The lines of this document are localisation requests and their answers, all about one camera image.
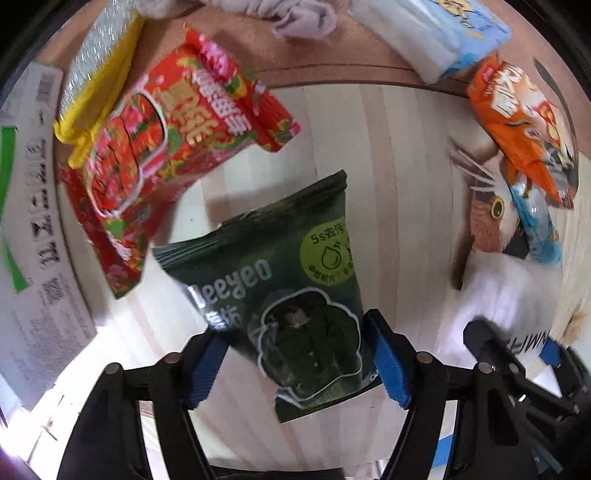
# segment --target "blue tape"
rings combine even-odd
[[[190,408],[197,408],[199,402],[209,396],[227,350],[228,344],[215,336],[203,352],[201,360],[191,374],[191,390],[187,397]]]
[[[407,408],[411,395],[408,390],[407,377],[398,360],[396,353],[381,334],[373,322],[369,326],[369,340],[374,346],[374,363],[378,368],[379,376],[386,388],[388,396],[398,402],[402,408]]]
[[[540,353],[540,358],[546,365],[552,365],[553,367],[557,367],[560,365],[560,345],[558,345],[555,341],[548,338],[542,351]]]
[[[449,460],[449,454],[452,451],[453,435],[448,435],[437,442],[437,449],[435,450],[435,457],[431,468],[442,466]]]

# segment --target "blue gripper pad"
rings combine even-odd
[[[402,408],[408,408],[411,400],[407,378],[409,372],[404,371],[402,363],[374,321],[371,318],[367,318],[367,320],[369,320],[367,322],[368,340],[374,352],[374,363],[378,368],[386,392]]]
[[[560,345],[553,341],[551,338],[546,340],[542,351],[540,352],[540,358],[546,365],[552,365],[557,367],[560,365]]]
[[[197,408],[199,402],[209,396],[227,350],[228,344],[218,336],[209,342],[201,360],[191,374],[191,390],[187,397],[187,404],[190,408]]]

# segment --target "screw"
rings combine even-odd
[[[164,357],[164,362],[169,365],[177,364],[181,361],[183,356],[178,352],[171,352],[167,356]]]
[[[430,364],[433,362],[433,355],[428,352],[419,352],[417,353],[417,360],[422,364]]]
[[[121,365],[119,364],[109,364],[105,367],[105,373],[107,375],[113,375],[119,371]]]
[[[491,374],[492,373],[492,367],[491,367],[491,365],[490,364],[487,364],[486,362],[480,362],[478,364],[478,370],[480,370],[485,375],[488,375],[488,374]]]

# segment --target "dark green snack bag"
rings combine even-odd
[[[378,376],[361,335],[346,179],[341,170],[206,236],[154,249],[209,325],[278,385],[280,421],[355,395]]]

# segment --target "red snack bag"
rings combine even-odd
[[[63,178],[119,298],[140,278],[168,208],[241,149],[278,151],[300,126],[250,72],[192,29],[111,113],[84,166]]]

